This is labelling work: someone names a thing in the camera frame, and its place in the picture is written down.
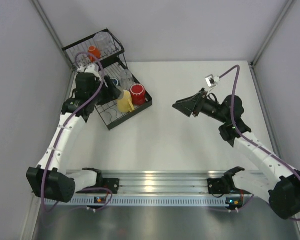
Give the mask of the dark blue mug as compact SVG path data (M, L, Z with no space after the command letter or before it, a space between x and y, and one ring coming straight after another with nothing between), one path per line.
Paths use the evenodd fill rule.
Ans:
M120 81L117 78L111 78L111 81L115 86L120 86Z

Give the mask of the yellow mug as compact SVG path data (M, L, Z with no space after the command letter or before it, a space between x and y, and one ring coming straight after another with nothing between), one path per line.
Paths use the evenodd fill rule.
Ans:
M121 113L131 113L135 110L132 102L132 96L129 91L124 90L121 96L116 100L117 109Z

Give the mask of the clear glass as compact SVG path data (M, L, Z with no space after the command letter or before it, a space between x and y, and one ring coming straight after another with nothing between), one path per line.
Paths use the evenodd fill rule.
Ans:
M129 91L131 86L134 85L133 74L130 70L124 69L120 72L120 85L124 90Z
M90 61L89 57L85 53L78 53L76 55L75 62L77 66L87 66Z
M112 49L112 42L109 39L109 35L107 32L98 32L94 36L94 41L100 51L110 51Z

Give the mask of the red mug black handle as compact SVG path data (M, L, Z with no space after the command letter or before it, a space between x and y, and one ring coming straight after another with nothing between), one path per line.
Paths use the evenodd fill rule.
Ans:
M140 106L146 102L146 89L142 84L132 85L129 91L134 105Z

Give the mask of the black wire dish rack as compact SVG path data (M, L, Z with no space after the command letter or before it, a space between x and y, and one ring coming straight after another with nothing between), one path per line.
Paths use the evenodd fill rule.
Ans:
M62 50L74 70L74 89L62 106L63 115L75 113L87 122L96 112L112 130L152 106L146 89L128 99L130 88L142 85L127 65L123 45L108 29Z

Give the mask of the orange small cup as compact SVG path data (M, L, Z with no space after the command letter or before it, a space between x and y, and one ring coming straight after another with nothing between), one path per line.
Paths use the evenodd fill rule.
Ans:
M99 49L95 46L95 45L90 45L88 47L88 52L90 54L92 54L93 56L95 56L96 58L100 59L101 58L101 52L99 51ZM95 58L92 56L89 56L89 60L91 63L95 62Z

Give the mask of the olive green small cup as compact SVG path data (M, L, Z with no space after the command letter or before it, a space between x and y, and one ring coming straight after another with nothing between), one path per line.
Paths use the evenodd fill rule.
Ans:
M122 99L124 97L124 89L120 86L116 86L117 89L117 99Z

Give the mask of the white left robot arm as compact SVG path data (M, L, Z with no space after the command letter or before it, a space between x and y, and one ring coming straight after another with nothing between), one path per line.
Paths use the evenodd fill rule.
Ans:
M102 172L95 168L83 168L67 173L67 165L76 139L88 122L95 106L117 100L121 91L113 80L97 73L79 72L76 88L63 105L56 132L44 156L36 167L30 167L26 178L37 197L68 203L75 193L102 185Z

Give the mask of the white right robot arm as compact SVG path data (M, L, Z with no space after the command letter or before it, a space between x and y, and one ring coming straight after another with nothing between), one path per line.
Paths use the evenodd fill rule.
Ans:
M245 110L240 97L229 95L219 103L201 89L191 97L176 101L172 107L187 117L204 114L221 122L218 130L222 139L264 175L257 177L243 167L234 167L213 183L210 194L246 191L264 200L281 219L287 220L300 213L300 170L279 161L278 156L255 137L242 120Z

